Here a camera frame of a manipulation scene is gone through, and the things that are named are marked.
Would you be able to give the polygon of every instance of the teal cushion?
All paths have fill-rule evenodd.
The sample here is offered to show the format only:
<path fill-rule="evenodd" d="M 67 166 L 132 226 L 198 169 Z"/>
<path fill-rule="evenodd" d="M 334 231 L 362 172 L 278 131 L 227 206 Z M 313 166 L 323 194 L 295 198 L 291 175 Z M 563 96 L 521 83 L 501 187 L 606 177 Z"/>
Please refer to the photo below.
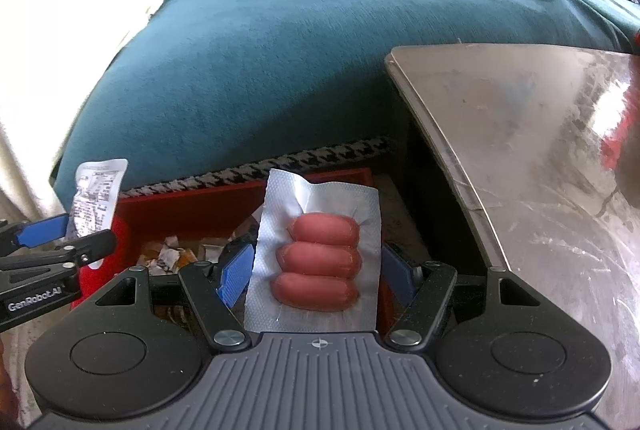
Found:
<path fill-rule="evenodd" d="M 166 0 L 86 102 L 55 189 L 68 206 L 84 161 L 127 158 L 126 190 L 375 137 L 395 46 L 633 52 L 637 10 L 625 0 Z"/>

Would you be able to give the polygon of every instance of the sausage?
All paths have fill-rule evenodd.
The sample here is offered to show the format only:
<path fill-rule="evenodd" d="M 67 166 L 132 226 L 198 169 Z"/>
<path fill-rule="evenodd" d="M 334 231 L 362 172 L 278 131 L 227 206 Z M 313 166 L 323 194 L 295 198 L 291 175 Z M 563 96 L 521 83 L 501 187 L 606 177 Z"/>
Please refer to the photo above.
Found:
<path fill-rule="evenodd" d="M 271 293 L 281 304 L 327 313 L 348 309 L 360 295 L 351 280 L 288 272 L 271 281 Z"/>
<path fill-rule="evenodd" d="M 293 240 L 317 242 L 329 246 L 355 248 L 360 227 L 351 217 L 332 214 L 302 214 L 287 227 Z"/>
<path fill-rule="evenodd" d="M 276 250 L 283 271 L 304 275 L 353 278 L 360 270 L 360 254 L 348 246 L 292 242 Z"/>

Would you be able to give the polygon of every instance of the red box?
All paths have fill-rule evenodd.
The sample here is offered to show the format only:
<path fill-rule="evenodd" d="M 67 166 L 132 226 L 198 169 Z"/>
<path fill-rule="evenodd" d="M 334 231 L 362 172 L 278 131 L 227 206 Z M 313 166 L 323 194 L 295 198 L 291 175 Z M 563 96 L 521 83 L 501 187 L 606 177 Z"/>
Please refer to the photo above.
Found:
<path fill-rule="evenodd" d="M 305 176 L 312 183 L 340 181 L 373 187 L 368 168 L 316 173 Z M 266 182 L 253 181 L 201 190 L 172 192 L 121 199 L 111 229 L 116 251 L 99 269 L 80 270 L 81 302 L 140 256 L 142 244 L 177 235 L 178 239 L 229 237 L 264 201 Z M 392 294 L 381 283 L 378 292 L 378 331 L 386 333 L 394 321 Z"/>

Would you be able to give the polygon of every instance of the blue gripper pad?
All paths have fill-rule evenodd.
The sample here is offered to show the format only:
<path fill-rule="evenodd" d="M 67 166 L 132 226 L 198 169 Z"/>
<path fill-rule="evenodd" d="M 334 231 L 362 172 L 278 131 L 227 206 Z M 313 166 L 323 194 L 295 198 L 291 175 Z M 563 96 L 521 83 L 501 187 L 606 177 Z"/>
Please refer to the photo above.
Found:
<path fill-rule="evenodd" d="M 417 292 L 411 267 L 388 245 L 382 246 L 380 273 L 402 307 L 407 307 Z"/>
<path fill-rule="evenodd" d="M 371 333 L 264 333 L 213 358 L 175 402 L 129 420 L 83 422 L 53 412 L 30 430 L 605 430 L 583 414 L 529 424 L 477 412 L 427 362 Z"/>
<path fill-rule="evenodd" d="M 229 309 L 236 304 L 249 283 L 254 269 L 254 256 L 254 247 L 247 244 L 222 268 L 218 296 Z"/>
<path fill-rule="evenodd" d="M 22 231 L 17 235 L 18 243 L 27 248 L 36 248 L 45 242 L 62 238 L 65 236 L 68 222 L 69 216 L 62 214 L 39 222 L 25 224 Z"/>

